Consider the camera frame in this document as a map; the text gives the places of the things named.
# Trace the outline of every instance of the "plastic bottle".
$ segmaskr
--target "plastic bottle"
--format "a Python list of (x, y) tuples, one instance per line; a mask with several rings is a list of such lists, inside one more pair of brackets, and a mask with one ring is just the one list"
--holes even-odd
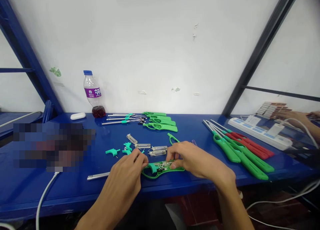
[(83, 87), (87, 94), (87, 99), (92, 105), (92, 114), (95, 118), (101, 118), (106, 115), (106, 110), (102, 105), (101, 91), (97, 80), (92, 75), (92, 71), (83, 71), (85, 78)]

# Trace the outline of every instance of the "power strip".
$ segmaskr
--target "power strip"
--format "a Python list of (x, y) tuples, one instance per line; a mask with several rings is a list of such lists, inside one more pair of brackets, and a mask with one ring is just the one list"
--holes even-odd
[(267, 130), (260, 128), (260, 127), (253, 127), (246, 124), (243, 120), (239, 118), (231, 118), (228, 121), (228, 124), (231, 126), (240, 129), (241, 131), (258, 138), (265, 143), (270, 144), (271, 146), (278, 148), (279, 150), (286, 150), (292, 146), (292, 141), (288, 138), (281, 137), (279, 135), (273, 137), (267, 134)]

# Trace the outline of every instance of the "black metal frame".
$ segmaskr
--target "black metal frame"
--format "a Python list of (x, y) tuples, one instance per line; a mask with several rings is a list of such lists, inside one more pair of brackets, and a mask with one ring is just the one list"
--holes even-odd
[(279, 0), (277, 6), (275, 7), (266, 27), (264, 28), (260, 39), (254, 48), (247, 65), (245, 66), (226, 106), (224, 107), (222, 114), (226, 117), (229, 117), (232, 110), (236, 106), (237, 102), (239, 101), (244, 89), (252, 89), (262, 92), (269, 92), (280, 94), (284, 96), (308, 99), (312, 101), (320, 102), (319, 97), (295, 94), (295, 93), (287, 93), (282, 91), (275, 91), (270, 89), (264, 88), (256, 88), (256, 87), (249, 87), (247, 86), (252, 75), (254, 74), (255, 70), (257, 69), (261, 59), (263, 58), (265, 52), (267, 51), (270, 43), (272, 42), (274, 36), (276, 35), (278, 29), (280, 28), (283, 20), (287, 16), (291, 6), (293, 5), (295, 0)]

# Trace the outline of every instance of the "transparent plastic part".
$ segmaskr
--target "transparent plastic part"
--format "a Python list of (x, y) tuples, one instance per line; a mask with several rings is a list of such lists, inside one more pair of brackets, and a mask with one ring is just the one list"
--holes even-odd
[(134, 145), (136, 148), (151, 148), (150, 143), (138, 143)]
[(129, 141), (132, 142), (133, 144), (137, 144), (137, 143), (138, 143), (138, 141), (135, 140), (135, 139), (131, 136), (131, 134), (128, 134), (128, 135), (127, 135), (127, 138), (128, 138)]
[(167, 150), (167, 146), (152, 147), (153, 151)]
[(166, 155), (167, 151), (166, 150), (160, 150), (160, 151), (150, 151), (149, 155), (151, 157), (155, 157), (155, 156), (160, 156), (160, 155)]

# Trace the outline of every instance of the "red liquid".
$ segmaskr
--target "red liquid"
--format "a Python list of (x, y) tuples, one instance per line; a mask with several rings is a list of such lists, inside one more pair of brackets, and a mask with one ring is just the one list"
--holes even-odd
[(103, 106), (95, 106), (92, 108), (92, 115), (94, 118), (100, 118), (106, 115), (106, 110)]

